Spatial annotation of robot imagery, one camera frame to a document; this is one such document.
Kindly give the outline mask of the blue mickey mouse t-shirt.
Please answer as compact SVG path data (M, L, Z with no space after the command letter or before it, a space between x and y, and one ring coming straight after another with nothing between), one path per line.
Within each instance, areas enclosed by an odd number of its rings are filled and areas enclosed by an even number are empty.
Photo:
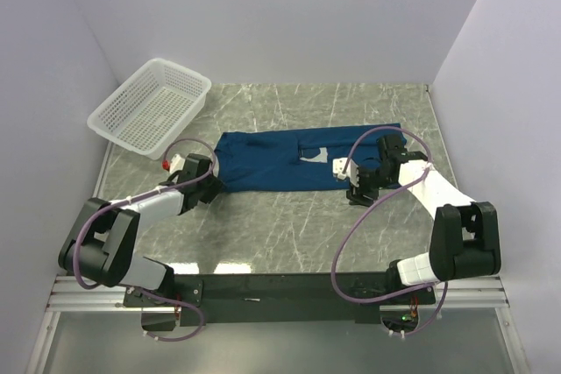
M371 125L287 131L225 132L218 140L218 178L228 193L344 190L332 161L347 158Z

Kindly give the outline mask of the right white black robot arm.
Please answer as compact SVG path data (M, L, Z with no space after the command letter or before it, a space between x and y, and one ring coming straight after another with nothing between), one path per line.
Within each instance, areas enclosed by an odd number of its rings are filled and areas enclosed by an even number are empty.
M391 128L378 138L379 165L359 166L351 156L334 159L332 173L348 180L347 198L373 211L389 196L379 190L411 193L433 220L428 251L393 262L386 271L385 293L376 301L403 303L416 291L440 282L497 274L501 269L498 216L487 201L475 201L454 187L432 164L430 151L411 152Z

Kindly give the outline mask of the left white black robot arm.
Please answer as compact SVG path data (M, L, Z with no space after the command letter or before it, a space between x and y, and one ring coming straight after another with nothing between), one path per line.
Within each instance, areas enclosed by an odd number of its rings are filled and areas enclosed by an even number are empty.
M58 265L101 286L134 286L157 306L177 296L174 270L134 253L138 233L156 222L208 204L223 183L213 174L214 162L204 155L176 154L163 163L168 178L137 199L88 199L60 249Z

